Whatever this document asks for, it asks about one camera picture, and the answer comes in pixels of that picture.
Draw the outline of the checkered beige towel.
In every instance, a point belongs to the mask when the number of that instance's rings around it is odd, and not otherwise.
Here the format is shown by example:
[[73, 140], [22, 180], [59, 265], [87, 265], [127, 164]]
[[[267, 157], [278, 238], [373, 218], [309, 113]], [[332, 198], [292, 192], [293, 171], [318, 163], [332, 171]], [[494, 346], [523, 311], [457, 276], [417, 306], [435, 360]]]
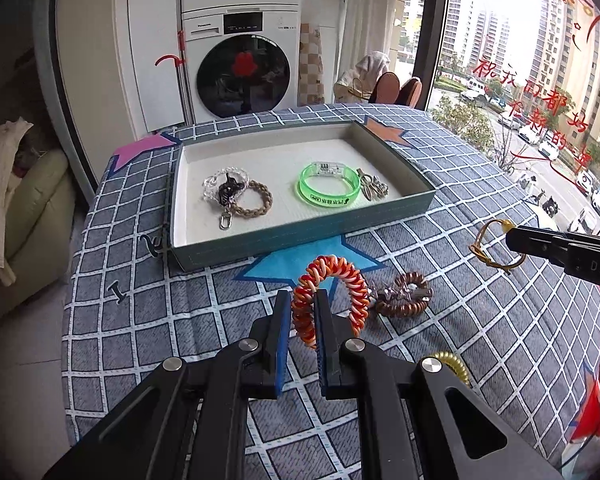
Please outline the checkered beige towel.
[[298, 104], [300, 106], [325, 102], [322, 36], [320, 29], [310, 23], [300, 27]]

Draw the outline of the black hairpin near tray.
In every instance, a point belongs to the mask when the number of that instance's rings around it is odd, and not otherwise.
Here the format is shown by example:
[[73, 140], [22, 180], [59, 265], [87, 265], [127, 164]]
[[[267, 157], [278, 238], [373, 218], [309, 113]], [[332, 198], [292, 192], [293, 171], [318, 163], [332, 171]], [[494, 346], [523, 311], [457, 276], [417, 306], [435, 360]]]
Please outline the black hairpin near tray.
[[168, 237], [164, 233], [156, 236], [143, 233], [140, 234], [140, 241], [145, 244], [146, 250], [152, 258], [162, 257], [169, 251]]

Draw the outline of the green translucent bangle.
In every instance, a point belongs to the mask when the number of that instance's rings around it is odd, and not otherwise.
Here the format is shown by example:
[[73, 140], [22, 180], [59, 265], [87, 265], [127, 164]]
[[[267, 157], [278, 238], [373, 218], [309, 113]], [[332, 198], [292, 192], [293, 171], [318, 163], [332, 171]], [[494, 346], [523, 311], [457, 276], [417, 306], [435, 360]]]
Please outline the green translucent bangle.
[[358, 198], [361, 179], [341, 162], [310, 162], [299, 174], [297, 191], [311, 205], [343, 208]]

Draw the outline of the silver charm pendant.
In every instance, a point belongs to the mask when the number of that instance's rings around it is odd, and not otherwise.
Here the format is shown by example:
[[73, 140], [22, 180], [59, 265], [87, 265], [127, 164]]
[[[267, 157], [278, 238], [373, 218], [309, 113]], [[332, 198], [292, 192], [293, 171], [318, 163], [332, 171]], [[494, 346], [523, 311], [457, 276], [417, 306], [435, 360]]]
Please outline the silver charm pendant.
[[366, 200], [373, 202], [374, 200], [383, 200], [388, 196], [388, 185], [381, 182], [378, 177], [366, 174], [362, 168], [358, 168], [356, 173], [360, 179], [361, 191]]

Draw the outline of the small black hairpin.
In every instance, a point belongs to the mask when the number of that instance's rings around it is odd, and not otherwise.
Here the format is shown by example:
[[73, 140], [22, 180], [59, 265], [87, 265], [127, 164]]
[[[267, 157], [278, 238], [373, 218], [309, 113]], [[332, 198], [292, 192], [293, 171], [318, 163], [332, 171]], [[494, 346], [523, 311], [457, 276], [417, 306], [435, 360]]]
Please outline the small black hairpin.
[[126, 292], [124, 292], [120, 288], [120, 282], [118, 280], [113, 281], [106, 287], [107, 292], [111, 292], [116, 298], [117, 304], [121, 304], [125, 298], [128, 296]]

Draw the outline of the brown chair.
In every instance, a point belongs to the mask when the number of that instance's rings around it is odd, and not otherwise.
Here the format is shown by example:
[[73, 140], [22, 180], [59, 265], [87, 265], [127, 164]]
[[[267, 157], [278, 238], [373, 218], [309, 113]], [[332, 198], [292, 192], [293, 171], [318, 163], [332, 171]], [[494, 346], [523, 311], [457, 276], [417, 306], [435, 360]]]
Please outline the brown chair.
[[393, 72], [382, 74], [373, 88], [368, 102], [370, 104], [393, 104], [401, 90], [400, 79]]
[[401, 88], [396, 97], [396, 105], [415, 107], [422, 94], [422, 81], [418, 77], [412, 77]]

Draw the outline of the white washing machine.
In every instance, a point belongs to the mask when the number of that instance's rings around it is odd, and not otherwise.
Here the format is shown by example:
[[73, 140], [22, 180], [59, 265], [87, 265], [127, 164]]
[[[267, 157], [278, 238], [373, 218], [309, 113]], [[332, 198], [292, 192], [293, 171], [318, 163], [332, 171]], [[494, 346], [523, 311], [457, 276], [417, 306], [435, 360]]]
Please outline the white washing machine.
[[183, 14], [194, 121], [297, 105], [300, 13], [295, 4], [242, 4]]

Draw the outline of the teal jewelry tray box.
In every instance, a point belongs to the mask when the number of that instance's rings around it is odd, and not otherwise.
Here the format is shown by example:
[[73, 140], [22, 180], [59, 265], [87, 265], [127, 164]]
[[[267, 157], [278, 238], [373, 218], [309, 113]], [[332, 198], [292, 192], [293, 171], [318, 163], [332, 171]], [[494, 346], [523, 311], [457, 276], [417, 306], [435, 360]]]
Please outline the teal jewelry tray box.
[[[170, 245], [185, 271], [275, 252], [425, 212], [434, 184], [380, 135], [381, 125], [320, 122], [236, 133], [182, 144], [173, 183]], [[336, 162], [379, 180], [383, 198], [358, 196], [343, 207], [311, 203], [300, 194], [301, 171]], [[211, 193], [227, 177], [265, 185], [271, 209], [259, 218], [235, 216], [221, 229]]]

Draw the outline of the black hair clip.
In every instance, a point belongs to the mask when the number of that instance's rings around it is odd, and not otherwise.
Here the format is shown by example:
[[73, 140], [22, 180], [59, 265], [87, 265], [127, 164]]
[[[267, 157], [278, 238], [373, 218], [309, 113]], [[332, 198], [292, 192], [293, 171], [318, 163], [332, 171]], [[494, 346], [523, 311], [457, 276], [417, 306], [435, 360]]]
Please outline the black hair clip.
[[222, 207], [229, 207], [236, 198], [245, 191], [246, 182], [242, 178], [225, 174], [225, 181], [218, 187], [218, 202]]

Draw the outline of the brown spiral tie with stars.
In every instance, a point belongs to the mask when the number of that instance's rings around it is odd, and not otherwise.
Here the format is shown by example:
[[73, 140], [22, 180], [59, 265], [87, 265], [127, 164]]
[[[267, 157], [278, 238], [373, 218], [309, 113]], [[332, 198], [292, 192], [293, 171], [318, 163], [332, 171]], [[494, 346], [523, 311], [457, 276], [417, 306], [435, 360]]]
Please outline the brown spiral tie with stars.
[[386, 318], [412, 318], [424, 312], [434, 296], [426, 278], [418, 272], [397, 275], [393, 282], [370, 293], [372, 309]]

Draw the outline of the blue grid bedsheet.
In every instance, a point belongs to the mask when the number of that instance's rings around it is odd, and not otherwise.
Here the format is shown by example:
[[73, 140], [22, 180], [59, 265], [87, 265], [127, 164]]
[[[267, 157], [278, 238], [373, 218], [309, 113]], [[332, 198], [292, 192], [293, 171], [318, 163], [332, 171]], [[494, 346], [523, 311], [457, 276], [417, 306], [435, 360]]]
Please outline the blue grid bedsheet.
[[[207, 122], [178, 136], [369, 117], [401, 131], [402, 155], [436, 186], [426, 214], [275, 255], [189, 272], [169, 253], [152, 258], [140, 234], [166, 234], [178, 150], [141, 154], [104, 174], [73, 256], [64, 310], [61, 376], [71, 440], [168, 356], [207, 359], [247, 336], [272, 311], [276, 292], [314, 257], [333, 254], [370, 282], [425, 274], [434, 292], [429, 309], [414, 318], [370, 318], [363, 338], [407, 361], [456, 354], [475, 393], [543, 457], [562, 457], [600, 359], [600, 289], [539, 258], [506, 274], [471, 255], [486, 219], [538, 222], [509, 177], [425, 113], [400, 106], [302, 107]], [[128, 294], [121, 304], [106, 291], [115, 280]]]

